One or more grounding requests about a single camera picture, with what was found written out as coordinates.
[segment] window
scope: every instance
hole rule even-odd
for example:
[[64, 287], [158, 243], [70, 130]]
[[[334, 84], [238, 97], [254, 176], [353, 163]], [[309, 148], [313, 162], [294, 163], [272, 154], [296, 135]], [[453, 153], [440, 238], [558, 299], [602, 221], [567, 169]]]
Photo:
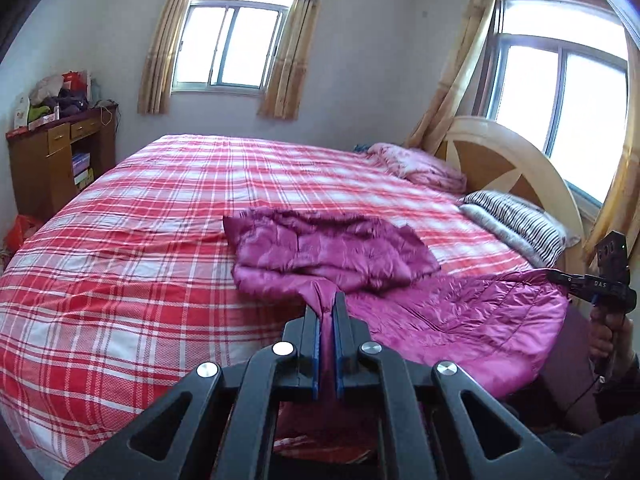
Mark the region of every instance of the window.
[[505, 0], [503, 16], [488, 116], [602, 203], [625, 137], [624, 28], [605, 10], [560, 0]]
[[173, 90], [267, 84], [293, 0], [191, 0], [175, 64]]

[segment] beige curtain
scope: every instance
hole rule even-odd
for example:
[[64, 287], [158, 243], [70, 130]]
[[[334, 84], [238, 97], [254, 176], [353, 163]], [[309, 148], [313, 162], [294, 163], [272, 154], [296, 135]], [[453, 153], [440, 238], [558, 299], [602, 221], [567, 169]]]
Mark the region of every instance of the beige curtain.
[[164, 4], [142, 71], [139, 114], [165, 114], [169, 111], [175, 56], [188, 7], [189, 0], [167, 0]]
[[626, 235], [626, 250], [631, 256], [640, 230], [640, 51], [629, 33], [626, 34], [626, 45], [629, 52], [629, 98], [625, 143], [616, 176], [584, 244], [584, 260], [587, 264], [595, 257], [596, 244], [609, 231]]
[[294, 0], [282, 33], [267, 90], [263, 117], [297, 119], [320, 0]]
[[458, 39], [450, 51], [433, 99], [406, 142], [435, 153], [458, 111], [489, 31], [496, 0], [469, 0]]

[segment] magenta down jacket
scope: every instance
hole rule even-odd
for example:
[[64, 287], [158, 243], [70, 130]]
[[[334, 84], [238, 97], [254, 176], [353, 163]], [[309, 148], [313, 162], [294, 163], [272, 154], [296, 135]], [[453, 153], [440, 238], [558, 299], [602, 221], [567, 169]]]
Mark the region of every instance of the magenta down jacket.
[[331, 310], [339, 290], [373, 339], [419, 363], [454, 361], [495, 397], [535, 379], [564, 321], [566, 291], [549, 283], [544, 270], [446, 275], [408, 226], [270, 208], [224, 217], [223, 225], [236, 250], [233, 277], [241, 292], [270, 302], [302, 299], [321, 319], [319, 408], [281, 416], [280, 436], [366, 441], [357, 430], [343, 430], [371, 421], [344, 410], [333, 393]]

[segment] black gripper frame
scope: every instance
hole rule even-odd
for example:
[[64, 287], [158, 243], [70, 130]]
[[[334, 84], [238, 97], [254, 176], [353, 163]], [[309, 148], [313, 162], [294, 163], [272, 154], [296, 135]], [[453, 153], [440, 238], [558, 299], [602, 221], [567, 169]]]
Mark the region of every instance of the black gripper frame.
[[[372, 342], [341, 293], [333, 321], [337, 394], [376, 413], [381, 479], [578, 480], [462, 368], [405, 361]], [[65, 479], [267, 480], [279, 402], [311, 410], [318, 396], [319, 323], [309, 307], [282, 340], [290, 353], [272, 345], [244, 364], [200, 365]]]
[[581, 300], [591, 303], [593, 298], [597, 298], [597, 303], [610, 312], [628, 314], [636, 308], [636, 292], [628, 283], [612, 282], [589, 274], [566, 274], [555, 269], [549, 269], [546, 278], [551, 283], [566, 286], [570, 294]]

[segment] cabinet drawer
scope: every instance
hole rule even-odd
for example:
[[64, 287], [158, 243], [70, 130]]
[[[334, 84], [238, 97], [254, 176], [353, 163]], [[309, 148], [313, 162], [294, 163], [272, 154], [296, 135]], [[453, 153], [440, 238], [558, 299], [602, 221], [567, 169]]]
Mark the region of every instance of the cabinet drawer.
[[57, 150], [47, 157], [49, 171], [49, 199], [54, 215], [76, 196], [74, 170], [71, 162], [71, 146]]
[[94, 134], [100, 130], [100, 119], [87, 119], [79, 123], [71, 125], [71, 139], [84, 137], [85, 135]]
[[47, 130], [47, 140], [49, 142], [49, 153], [55, 153], [57, 150], [69, 145], [69, 125], [60, 124], [50, 130]]

